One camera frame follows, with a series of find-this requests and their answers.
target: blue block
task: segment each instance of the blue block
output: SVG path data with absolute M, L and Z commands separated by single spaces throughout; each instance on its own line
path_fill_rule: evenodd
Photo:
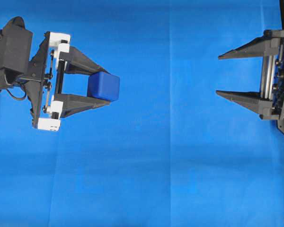
M 119 77 L 98 72 L 89 77 L 87 96 L 113 102 L 119 98 L 119 87 Z

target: white plastic part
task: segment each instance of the white plastic part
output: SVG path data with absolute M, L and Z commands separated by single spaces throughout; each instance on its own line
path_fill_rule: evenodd
M 59 113 L 59 119 L 62 113 L 63 102 L 54 101 L 53 99 L 54 96 L 52 96 L 51 105 L 47 107 L 46 112 L 50 115 L 50 117 L 52 116 L 53 112 Z
M 54 101 L 54 96 L 52 96 L 51 105 L 47 107 L 46 112 L 51 117 L 53 112 L 58 113 L 58 119 L 52 118 L 39 118 L 38 129 L 48 130 L 48 131 L 58 131 L 61 125 L 60 116 L 62 113 L 63 102 Z
M 56 59 L 56 69 L 59 66 L 59 54 L 60 52 L 70 52 L 70 43 L 71 43 L 71 35 L 64 34 L 64 33 L 56 33 L 51 32 L 49 37 L 49 47 L 54 49 L 53 57 Z
M 61 43 L 61 40 L 66 40 L 67 43 L 71 43 L 71 35 L 64 33 L 51 32 L 49 36 L 49 47 L 57 48 Z
M 39 118 L 38 129 L 48 130 L 48 131 L 58 131 L 61 125 L 59 119 L 52 118 Z

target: white bracket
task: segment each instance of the white bracket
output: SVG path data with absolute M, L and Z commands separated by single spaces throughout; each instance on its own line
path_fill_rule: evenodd
M 64 33 L 51 32 L 49 37 L 49 47 L 54 49 L 53 57 L 56 59 L 56 70 L 59 66 L 60 52 L 70 52 L 71 35 Z

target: black wire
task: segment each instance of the black wire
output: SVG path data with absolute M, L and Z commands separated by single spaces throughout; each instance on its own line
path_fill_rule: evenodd
M 21 89 L 24 91 L 24 96 L 23 97 L 15 97 L 13 96 L 13 94 L 8 90 L 6 89 L 6 91 L 9 93 L 9 95 L 13 98 L 13 99 L 16 99 L 18 101 L 22 101 L 24 100 L 26 97 L 27 97 L 27 92 L 25 91 L 25 88 L 23 87 L 23 85 L 20 85 Z

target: blue backdrop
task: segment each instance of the blue backdrop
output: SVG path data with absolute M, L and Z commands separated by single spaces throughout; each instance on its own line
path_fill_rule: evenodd
M 14 16 L 32 56 L 45 31 L 71 34 L 121 87 L 58 133 L 0 94 L 0 227 L 284 225 L 284 136 L 215 94 L 258 90 L 261 58 L 217 56 L 280 29 L 278 1 L 0 1 L 0 29 Z

